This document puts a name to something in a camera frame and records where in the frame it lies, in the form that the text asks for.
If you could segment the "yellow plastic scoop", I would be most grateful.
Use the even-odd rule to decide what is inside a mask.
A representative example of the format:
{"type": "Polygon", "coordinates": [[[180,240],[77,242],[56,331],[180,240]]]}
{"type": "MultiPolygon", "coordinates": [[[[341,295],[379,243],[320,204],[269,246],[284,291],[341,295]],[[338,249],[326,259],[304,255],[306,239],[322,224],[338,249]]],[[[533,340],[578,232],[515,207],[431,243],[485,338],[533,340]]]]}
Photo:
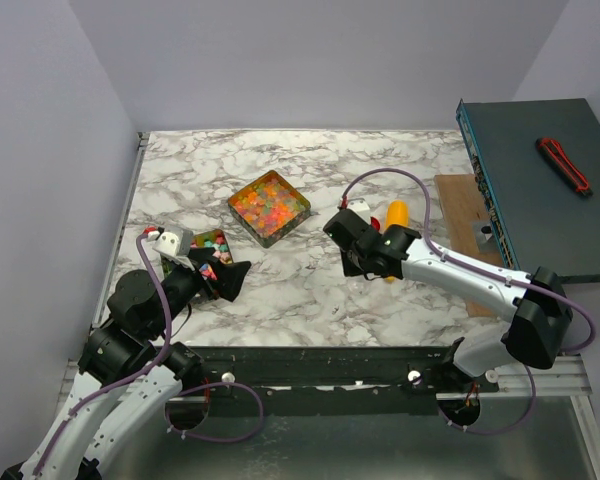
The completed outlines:
{"type": "Polygon", "coordinates": [[[399,225],[401,227],[409,225],[409,208],[402,200],[394,200],[389,204],[385,215],[383,234],[386,234],[392,225],[399,225]]]}

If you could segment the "tin of gummy candies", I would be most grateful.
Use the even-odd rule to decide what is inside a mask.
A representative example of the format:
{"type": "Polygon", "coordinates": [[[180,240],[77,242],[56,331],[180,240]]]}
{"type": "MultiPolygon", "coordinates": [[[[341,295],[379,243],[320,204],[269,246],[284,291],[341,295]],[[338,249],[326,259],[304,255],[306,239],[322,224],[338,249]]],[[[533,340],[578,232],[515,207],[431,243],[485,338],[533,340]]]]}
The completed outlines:
{"type": "Polygon", "coordinates": [[[311,215],[310,202],[275,170],[228,199],[232,216],[263,248],[269,248],[311,215]]]}

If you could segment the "clear glass jar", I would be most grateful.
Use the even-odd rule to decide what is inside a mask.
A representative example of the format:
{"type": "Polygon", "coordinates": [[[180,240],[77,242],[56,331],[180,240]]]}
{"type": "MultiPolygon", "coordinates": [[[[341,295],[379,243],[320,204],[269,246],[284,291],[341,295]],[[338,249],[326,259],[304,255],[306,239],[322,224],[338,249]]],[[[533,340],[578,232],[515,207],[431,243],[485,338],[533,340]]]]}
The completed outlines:
{"type": "Polygon", "coordinates": [[[368,281],[362,277],[350,278],[347,280],[347,286],[352,296],[360,296],[367,291],[368,281]]]}

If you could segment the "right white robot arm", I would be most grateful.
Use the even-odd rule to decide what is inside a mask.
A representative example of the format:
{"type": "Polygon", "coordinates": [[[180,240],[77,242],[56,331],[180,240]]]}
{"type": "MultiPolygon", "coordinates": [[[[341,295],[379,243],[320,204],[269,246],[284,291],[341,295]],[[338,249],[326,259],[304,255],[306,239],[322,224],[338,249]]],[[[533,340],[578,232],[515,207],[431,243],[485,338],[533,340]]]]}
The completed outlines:
{"type": "Polygon", "coordinates": [[[454,342],[440,367],[440,379],[460,392],[486,371],[519,362],[548,370],[558,357],[572,320],[557,276],[546,268],[535,274],[499,268],[443,250],[410,228],[392,225],[378,232],[350,209],[324,226],[341,252],[343,272],[407,279],[442,288],[491,310],[500,324],[454,342]]]}

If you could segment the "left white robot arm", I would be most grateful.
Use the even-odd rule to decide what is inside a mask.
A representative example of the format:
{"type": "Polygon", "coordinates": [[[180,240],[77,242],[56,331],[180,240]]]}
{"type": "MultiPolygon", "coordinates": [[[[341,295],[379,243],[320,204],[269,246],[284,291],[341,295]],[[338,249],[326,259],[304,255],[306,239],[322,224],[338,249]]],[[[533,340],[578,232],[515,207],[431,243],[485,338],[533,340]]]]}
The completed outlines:
{"type": "Polygon", "coordinates": [[[172,340],[173,319],[200,292],[235,300],[251,264],[225,264],[209,248],[192,250],[186,260],[164,279],[146,265],[118,280],[110,316],[90,333],[52,427],[3,478],[99,479],[156,410],[179,394],[207,389],[201,357],[172,340]]]}

